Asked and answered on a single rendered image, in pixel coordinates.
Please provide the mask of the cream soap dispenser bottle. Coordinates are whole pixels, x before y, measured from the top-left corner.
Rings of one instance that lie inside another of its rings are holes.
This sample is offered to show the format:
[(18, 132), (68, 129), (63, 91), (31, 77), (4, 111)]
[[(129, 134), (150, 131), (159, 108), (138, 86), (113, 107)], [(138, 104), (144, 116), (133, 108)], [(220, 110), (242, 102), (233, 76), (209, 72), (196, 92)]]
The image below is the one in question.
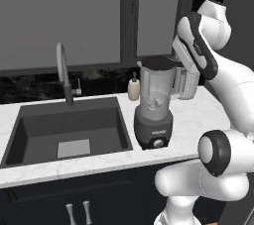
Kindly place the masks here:
[(137, 78), (136, 72), (133, 72), (133, 77), (128, 83), (128, 97), (131, 101), (137, 101), (140, 96), (140, 81)]

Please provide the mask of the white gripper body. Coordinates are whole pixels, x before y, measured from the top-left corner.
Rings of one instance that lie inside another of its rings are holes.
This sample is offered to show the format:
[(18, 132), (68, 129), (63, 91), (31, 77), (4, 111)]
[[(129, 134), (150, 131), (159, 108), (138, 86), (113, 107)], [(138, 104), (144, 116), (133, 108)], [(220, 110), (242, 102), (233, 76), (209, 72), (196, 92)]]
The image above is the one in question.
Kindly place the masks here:
[(182, 62), (188, 73), (198, 74), (195, 62), (191, 58), (193, 37), (189, 37), (186, 40), (181, 41), (179, 36), (176, 36), (173, 41), (173, 49), (176, 52), (178, 59)]

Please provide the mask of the dark framed window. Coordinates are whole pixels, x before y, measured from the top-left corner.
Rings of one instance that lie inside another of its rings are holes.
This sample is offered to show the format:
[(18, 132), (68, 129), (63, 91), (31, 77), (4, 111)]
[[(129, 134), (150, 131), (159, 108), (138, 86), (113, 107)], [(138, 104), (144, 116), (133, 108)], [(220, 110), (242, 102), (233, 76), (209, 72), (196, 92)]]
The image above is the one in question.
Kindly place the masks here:
[(0, 0), (0, 76), (70, 71), (170, 56), (192, 0)]

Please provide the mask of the grey tall cabinet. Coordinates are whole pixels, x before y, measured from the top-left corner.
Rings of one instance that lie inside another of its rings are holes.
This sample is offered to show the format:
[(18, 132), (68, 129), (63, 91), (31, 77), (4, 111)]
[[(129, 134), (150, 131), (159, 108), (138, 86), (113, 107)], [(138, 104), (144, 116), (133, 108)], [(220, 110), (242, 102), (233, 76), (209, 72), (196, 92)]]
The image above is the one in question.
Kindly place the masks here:
[(231, 37), (221, 54), (254, 70), (254, 0), (224, 0)]

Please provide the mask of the grey blender with clear jar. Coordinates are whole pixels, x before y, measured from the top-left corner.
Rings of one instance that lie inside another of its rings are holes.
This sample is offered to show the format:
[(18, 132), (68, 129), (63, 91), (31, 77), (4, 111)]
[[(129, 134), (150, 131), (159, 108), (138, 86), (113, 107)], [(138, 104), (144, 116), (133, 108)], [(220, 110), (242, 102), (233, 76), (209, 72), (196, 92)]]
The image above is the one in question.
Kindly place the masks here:
[(166, 147), (172, 137), (171, 96), (178, 62), (165, 56), (147, 56), (140, 66), (140, 104), (134, 113), (134, 133), (143, 150)]

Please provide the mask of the grey arched sink tap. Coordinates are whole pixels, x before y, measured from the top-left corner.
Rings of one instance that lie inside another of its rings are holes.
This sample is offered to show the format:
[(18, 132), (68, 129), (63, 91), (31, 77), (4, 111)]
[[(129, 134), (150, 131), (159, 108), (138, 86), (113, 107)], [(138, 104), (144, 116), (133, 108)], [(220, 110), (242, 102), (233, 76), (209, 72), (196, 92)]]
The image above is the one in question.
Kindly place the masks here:
[(58, 67), (59, 81), (63, 85), (65, 103), (67, 106), (71, 106), (73, 104), (74, 96), (81, 95), (81, 86), (80, 86), (80, 80), (78, 80), (77, 81), (78, 88), (73, 89), (71, 87), (71, 84), (68, 78), (64, 45), (62, 43), (57, 43), (57, 67)]

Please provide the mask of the translucent ribbed blender lid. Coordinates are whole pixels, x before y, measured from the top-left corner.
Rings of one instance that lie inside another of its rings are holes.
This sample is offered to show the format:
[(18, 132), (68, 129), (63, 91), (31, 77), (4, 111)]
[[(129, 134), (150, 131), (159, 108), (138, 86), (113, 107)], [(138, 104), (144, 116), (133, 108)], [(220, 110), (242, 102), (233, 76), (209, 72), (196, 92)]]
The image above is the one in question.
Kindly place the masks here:
[(186, 70), (181, 71), (181, 82), (180, 82), (180, 98), (182, 100), (193, 99), (199, 81), (199, 73), (188, 73)]

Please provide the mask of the dark panel below sink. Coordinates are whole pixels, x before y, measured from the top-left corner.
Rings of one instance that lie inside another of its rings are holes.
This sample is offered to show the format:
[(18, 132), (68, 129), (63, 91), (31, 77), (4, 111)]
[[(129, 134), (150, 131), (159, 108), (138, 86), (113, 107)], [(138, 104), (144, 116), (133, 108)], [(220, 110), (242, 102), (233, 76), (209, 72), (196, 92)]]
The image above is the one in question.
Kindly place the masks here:
[(54, 181), (14, 186), (2, 189), (9, 202), (29, 197), (45, 197), (76, 190), (90, 190), (111, 186), (151, 182), (156, 171), (152, 167), (123, 169)]

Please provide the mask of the dark cupboard door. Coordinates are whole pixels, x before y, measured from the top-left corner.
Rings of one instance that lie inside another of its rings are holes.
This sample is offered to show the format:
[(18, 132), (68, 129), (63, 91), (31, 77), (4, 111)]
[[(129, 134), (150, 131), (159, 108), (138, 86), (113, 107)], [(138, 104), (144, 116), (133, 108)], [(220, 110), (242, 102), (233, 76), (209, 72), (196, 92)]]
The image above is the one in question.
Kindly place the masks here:
[(82, 223), (86, 222), (83, 202), (89, 202), (91, 225), (154, 225), (166, 204), (153, 184), (82, 192), (77, 199)]
[(66, 206), (72, 205), (76, 225), (81, 225), (76, 197), (25, 201), (0, 208), (0, 225), (70, 225)]

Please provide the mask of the dark grey sink basin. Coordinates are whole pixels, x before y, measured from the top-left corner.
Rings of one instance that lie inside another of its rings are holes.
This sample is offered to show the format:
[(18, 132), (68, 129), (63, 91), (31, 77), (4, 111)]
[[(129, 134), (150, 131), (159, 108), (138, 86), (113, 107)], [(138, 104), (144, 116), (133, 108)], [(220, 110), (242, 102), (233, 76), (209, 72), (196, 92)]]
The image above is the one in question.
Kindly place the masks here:
[(126, 152), (132, 144), (115, 97), (24, 105), (1, 169)]

